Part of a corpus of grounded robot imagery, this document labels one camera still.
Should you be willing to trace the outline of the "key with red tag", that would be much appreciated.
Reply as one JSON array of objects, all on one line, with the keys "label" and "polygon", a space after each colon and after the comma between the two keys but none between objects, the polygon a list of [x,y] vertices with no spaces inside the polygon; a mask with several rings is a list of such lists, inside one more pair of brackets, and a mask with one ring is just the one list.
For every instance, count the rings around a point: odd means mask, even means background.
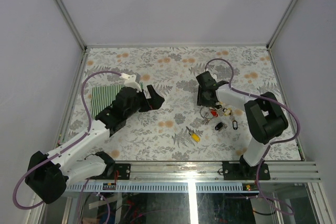
[{"label": "key with red tag", "polygon": [[217,118],[218,117],[218,112],[215,110],[210,110],[210,113],[213,117]]}]

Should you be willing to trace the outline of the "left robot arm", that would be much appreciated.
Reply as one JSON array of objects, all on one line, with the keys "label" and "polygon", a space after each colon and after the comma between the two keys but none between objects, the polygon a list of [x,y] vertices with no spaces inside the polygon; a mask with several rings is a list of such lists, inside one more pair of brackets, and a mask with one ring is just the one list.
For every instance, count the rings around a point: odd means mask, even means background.
[{"label": "left robot arm", "polygon": [[68,186],[81,180],[97,176],[111,178],[115,172],[114,160],[105,152],[98,152],[84,161],[79,158],[96,143],[109,139],[122,129],[133,114],[160,109],[165,99],[152,85],[148,85],[147,90],[149,98],[135,88],[121,88],[112,103],[91,121],[89,129],[46,154],[34,153],[28,164],[26,185],[44,203],[51,204]]}]

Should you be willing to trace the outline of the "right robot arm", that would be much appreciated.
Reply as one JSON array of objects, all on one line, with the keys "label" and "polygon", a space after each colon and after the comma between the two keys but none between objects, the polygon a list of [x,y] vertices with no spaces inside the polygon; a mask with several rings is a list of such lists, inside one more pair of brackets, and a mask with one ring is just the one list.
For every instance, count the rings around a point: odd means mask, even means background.
[{"label": "right robot arm", "polygon": [[199,74],[196,80],[197,105],[216,108],[220,103],[226,103],[245,112],[251,140],[242,155],[244,163],[239,166],[239,172],[245,179],[253,178],[270,140],[288,128],[280,103],[271,92],[252,95],[234,89],[227,81],[217,82],[209,71]]}]

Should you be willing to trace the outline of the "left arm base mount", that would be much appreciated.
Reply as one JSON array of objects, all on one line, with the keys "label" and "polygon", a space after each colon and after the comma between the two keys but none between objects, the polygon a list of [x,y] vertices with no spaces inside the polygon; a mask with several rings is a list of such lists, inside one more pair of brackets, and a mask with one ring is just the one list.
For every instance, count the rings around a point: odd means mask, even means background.
[{"label": "left arm base mount", "polygon": [[111,176],[114,180],[129,180],[131,175],[131,164],[117,163],[112,168]]}]

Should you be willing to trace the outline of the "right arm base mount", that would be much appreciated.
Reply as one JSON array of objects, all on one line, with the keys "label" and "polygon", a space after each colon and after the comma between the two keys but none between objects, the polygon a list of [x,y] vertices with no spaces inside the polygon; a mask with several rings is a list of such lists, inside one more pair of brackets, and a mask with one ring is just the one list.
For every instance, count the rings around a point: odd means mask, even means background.
[{"label": "right arm base mount", "polygon": [[[240,162],[222,162],[224,180],[256,180],[258,166],[250,167]],[[259,169],[259,180],[270,180],[268,165],[262,163]]]}]

